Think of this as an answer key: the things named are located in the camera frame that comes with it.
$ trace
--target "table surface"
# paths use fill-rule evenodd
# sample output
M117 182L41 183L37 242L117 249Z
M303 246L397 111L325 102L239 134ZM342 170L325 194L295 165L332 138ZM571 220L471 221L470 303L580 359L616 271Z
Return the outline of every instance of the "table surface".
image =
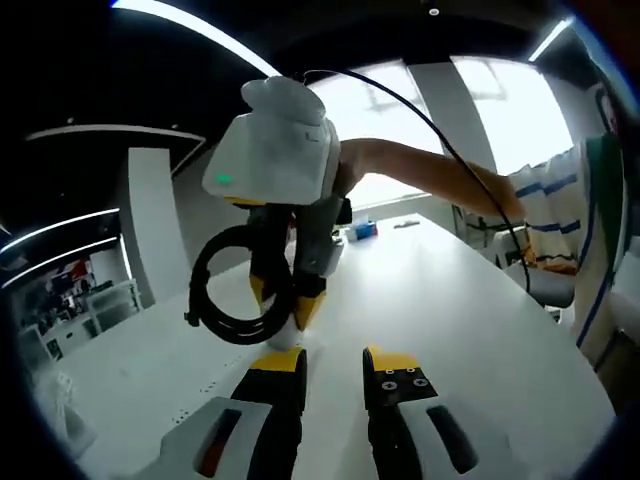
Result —
M362 349L414 355L436 389L496 422L538 471L568 475L613 419L568 334L509 277L432 222L349 244L311 328L309 386L294 478L377 478L367 441ZM248 265L211 279L212 298L258 314ZM80 459L92 477L151 462L181 417L228 396L265 345L222 342L183 320L186 294L128 319L63 358L78 409L98 433Z

